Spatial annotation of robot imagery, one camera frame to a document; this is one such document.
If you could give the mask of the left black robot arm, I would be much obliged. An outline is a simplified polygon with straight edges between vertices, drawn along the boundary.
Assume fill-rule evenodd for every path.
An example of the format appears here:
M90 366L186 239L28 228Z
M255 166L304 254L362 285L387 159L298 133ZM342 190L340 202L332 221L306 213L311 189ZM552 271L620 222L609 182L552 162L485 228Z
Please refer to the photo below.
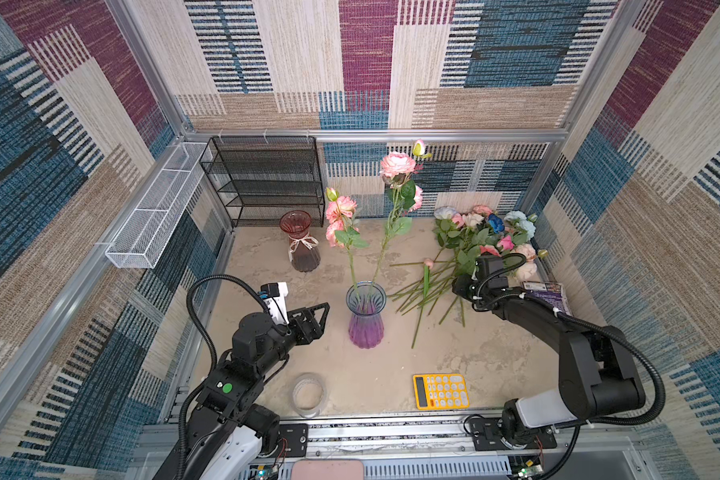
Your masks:
M268 306L274 301L274 285L255 291L237 277L217 278L240 286L260 309L240 320L230 348L219 353L194 305L197 291L214 278L206 276L190 286L186 306L208 347L210 367L180 407L178 439L155 473L157 479L277 479L287 453L297 446L282 434L279 415L256 401L287 365L294 347L323 336L330 306L272 313Z

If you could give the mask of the pink rose stem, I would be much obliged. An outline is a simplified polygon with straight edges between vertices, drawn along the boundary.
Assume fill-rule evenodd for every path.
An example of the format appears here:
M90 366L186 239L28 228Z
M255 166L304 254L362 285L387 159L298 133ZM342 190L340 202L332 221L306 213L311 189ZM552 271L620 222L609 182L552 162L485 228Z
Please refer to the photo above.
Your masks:
M427 144L423 140L417 140L411 147L410 154L393 151L381 160L381 177L388 187L387 198L391 200L392 208L384 224L384 236L372 277L373 283L379 280L391 241L410 231L410 214L423 204L423 189L414 180L414 175L421 171L422 162L431 156Z
M349 196L340 195L335 188L327 188L325 196L327 198L325 237L332 248L345 251L352 280L352 292L356 293L359 282L354 265L355 252L369 247L368 241L361 235L357 226L357 202Z

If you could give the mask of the dark red glass vase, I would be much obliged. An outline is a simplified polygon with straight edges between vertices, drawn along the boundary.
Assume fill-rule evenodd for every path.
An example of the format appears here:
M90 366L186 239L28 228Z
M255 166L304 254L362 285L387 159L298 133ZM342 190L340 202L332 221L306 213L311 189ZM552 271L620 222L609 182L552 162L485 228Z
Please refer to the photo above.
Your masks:
M292 267L302 273L315 270L320 264L319 241L311 234L312 218L303 210L285 213L279 227L289 240L288 257Z

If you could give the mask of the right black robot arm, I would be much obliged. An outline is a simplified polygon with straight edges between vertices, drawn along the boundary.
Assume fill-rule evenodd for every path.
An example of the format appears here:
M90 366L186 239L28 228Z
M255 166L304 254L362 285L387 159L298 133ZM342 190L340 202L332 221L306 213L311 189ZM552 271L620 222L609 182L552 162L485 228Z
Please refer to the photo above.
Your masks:
M618 328L576 318L510 286L508 274L525 260L519 253L482 254L451 283L474 311L526 330L558 355L556 388L506 402L499 426L503 442L519 448L551 427L637 426L657 419L667 399L659 370Z

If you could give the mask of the purple blue glass vase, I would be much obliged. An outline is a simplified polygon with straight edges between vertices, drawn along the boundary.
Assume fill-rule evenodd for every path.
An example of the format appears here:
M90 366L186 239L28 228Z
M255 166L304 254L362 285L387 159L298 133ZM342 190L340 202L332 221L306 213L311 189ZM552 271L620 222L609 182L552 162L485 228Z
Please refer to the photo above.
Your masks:
M348 335L361 349L377 347L384 338L382 312L386 307L385 290L375 282L361 281L348 289L346 306L351 313Z

